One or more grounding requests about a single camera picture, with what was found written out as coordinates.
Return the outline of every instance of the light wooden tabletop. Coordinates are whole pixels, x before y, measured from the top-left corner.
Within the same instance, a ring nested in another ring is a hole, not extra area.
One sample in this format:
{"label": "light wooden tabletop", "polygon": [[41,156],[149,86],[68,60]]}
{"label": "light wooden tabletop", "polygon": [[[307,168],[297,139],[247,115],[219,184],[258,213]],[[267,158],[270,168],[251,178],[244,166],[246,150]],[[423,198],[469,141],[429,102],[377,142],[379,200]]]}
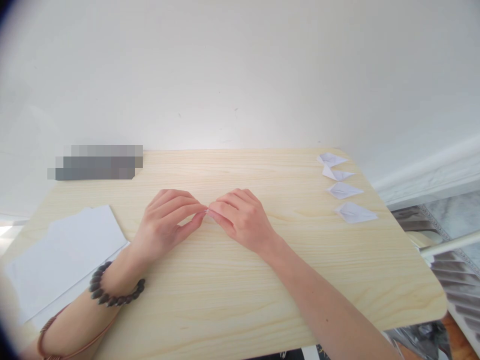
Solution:
{"label": "light wooden tabletop", "polygon": [[[152,151],[133,180],[59,181],[2,262],[84,207],[109,204],[132,240],[160,189],[187,190],[208,205],[249,188],[275,230],[379,329],[441,318],[442,287],[360,169],[351,160],[335,167],[357,173],[345,182],[364,193],[338,200],[325,191],[335,181],[322,176],[316,157],[324,152],[349,158],[336,149]],[[333,212],[346,201],[379,219],[347,224]],[[98,359],[246,359],[316,343],[272,270],[209,217],[146,278],[144,295],[120,312]],[[15,295],[2,298],[12,324]],[[36,335],[28,323],[10,333],[19,346]]]}

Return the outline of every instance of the bracelet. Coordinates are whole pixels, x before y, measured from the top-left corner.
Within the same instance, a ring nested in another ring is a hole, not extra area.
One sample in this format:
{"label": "bracelet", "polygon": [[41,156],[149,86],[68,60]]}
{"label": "bracelet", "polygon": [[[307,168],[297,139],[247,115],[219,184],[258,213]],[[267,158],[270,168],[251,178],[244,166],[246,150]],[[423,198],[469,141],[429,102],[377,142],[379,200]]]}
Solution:
{"label": "bracelet", "polygon": [[145,279],[140,279],[138,281],[135,291],[133,291],[130,295],[119,297],[110,296],[100,287],[100,281],[102,281],[102,275],[104,274],[105,270],[107,270],[111,264],[111,261],[107,261],[103,265],[100,265],[91,276],[90,287],[88,288],[88,291],[92,293],[91,298],[98,299],[98,304],[105,304],[107,308],[112,307],[113,305],[122,306],[124,304],[130,304],[145,290]]}
{"label": "bracelet", "polygon": [[46,324],[40,330],[40,336],[38,337],[38,341],[36,342],[36,350],[38,351],[38,354],[41,356],[41,358],[43,360],[67,360],[67,359],[71,359],[71,358],[77,356],[81,352],[83,352],[86,349],[88,349],[89,347],[91,347],[98,339],[100,339],[112,327],[112,325],[114,324],[115,319],[117,318],[117,315],[118,315],[118,313],[117,313],[115,315],[115,317],[113,318],[113,320],[108,324],[108,326],[106,328],[103,329],[103,331],[101,333],[99,333],[87,345],[83,346],[82,348],[78,349],[77,351],[75,351],[75,352],[73,352],[73,353],[71,353],[70,355],[67,355],[67,356],[48,355],[44,352],[44,349],[42,347],[42,341],[44,339],[45,332],[54,323],[54,321],[57,319],[57,316],[59,316],[62,313],[62,311],[67,308],[67,306],[65,306],[62,310],[57,312],[57,314],[55,316],[51,317],[50,320],[48,320],[46,322]]}

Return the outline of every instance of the forearm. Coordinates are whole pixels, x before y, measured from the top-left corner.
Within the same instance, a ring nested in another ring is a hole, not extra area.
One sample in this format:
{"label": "forearm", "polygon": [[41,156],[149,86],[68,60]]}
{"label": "forearm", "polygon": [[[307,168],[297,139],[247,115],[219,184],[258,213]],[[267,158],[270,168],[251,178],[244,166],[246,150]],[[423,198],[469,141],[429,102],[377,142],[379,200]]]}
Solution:
{"label": "forearm", "polygon": [[[130,254],[130,246],[124,249],[108,267],[101,278],[101,288],[110,296],[130,294],[147,269]],[[85,290],[53,322],[46,331],[42,348],[46,354],[66,356],[88,344],[115,318],[121,306],[99,305],[91,293]],[[25,359],[38,359],[37,339],[22,354]],[[101,339],[76,359],[90,359]]]}
{"label": "forearm", "polygon": [[275,271],[332,359],[400,358],[372,323],[283,239],[260,256]]}

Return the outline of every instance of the paper sheet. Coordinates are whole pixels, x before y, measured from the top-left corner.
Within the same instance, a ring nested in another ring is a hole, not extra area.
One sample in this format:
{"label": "paper sheet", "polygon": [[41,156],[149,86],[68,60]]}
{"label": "paper sheet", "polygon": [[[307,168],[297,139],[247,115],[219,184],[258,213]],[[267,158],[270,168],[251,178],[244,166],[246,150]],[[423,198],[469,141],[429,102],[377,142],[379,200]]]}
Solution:
{"label": "paper sheet", "polygon": [[24,323],[127,243],[110,206],[54,221],[45,237],[5,267]]}
{"label": "paper sheet", "polygon": [[346,178],[355,175],[354,172],[332,170],[328,165],[323,166],[323,171],[321,172],[321,174],[326,176],[327,178],[337,181],[343,181]]}
{"label": "paper sheet", "polygon": [[327,165],[330,168],[348,161],[346,158],[334,155],[331,152],[320,154],[316,159],[320,162],[320,164]]}
{"label": "paper sheet", "polygon": [[340,205],[335,209],[335,212],[349,224],[362,223],[379,218],[376,213],[353,202],[346,202]]}
{"label": "paper sheet", "polygon": [[359,188],[348,185],[344,182],[337,182],[335,185],[330,186],[326,189],[330,194],[332,194],[337,199],[345,199],[356,194],[361,194],[364,191]]}
{"label": "paper sheet", "polygon": [[129,242],[127,242],[124,246],[122,246],[120,249],[118,249],[112,256],[110,256],[109,258],[106,258],[104,261],[102,261],[97,266],[95,266],[95,268],[87,276],[85,276],[82,280],[80,280],[75,285],[73,285],[71,288],[69,288],[66,292],[64,292],[62,295],[60,295],[50,305],[48,305],[47,307],[42,309],[34,317],[32,317],[30,319],[30,321],[33,324],[33,326],[35,326],[36,329],[38,331],[40,331],[44,327],[44,325],[47,323],[47,321],[50,320],[50,318],[52,316],[54,316],[56,313],[58,313],[60,310],[62,310],[65,306],[70,304],[73,300],[78,298],[79,295],[81,293],[83,293],[84,290],[90,286],[90,280],[92,278],[92,275],[100,265],[102,265],[103,263],[105,263],[107,261],[115,260],[118,256],[118,254],[120,254],[120,252],[123,249],[125,249],[128,245],[130,245]]}

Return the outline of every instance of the small folded paper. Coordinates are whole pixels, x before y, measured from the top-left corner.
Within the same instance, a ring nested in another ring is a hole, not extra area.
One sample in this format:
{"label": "small folded paper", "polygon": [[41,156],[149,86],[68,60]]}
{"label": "small folded paper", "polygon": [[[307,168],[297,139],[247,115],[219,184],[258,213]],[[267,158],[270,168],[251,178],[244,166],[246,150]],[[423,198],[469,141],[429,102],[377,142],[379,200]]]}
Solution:
{"label": "small folded paper", "polygon": [[330,186],[328,189],[326,189],[326,191],[328,191],[337,199],[345,199],[364,192],[363,190],[348,185],[344,182],[337,182],[335,185]]}
{"label": "small folded paper", "polygon": [[324,154],[320,154],[320,155],[318,155],[318,157],[316,159],[321,164],[327,165],[330,168],[334,167],[335,165],[338,165],[338,164],[341,164],[341,163],[344,163],[344,162],[348,161],[346,158],[334,155],[331,152],[326,152]]}
{"label": "small folded paper", "polygon": [[323,166],[323,171],[321,172],[321,174],[326,176],[327,178],[337,181],[343,181],[346,178],[355,175],[354,172],[332,170],[328,165]]}
{"label": "small folded paper", "polygon": [[346,202],[334,211],[349,224],[362,223],[379,218],[376,213],[353,202]]}

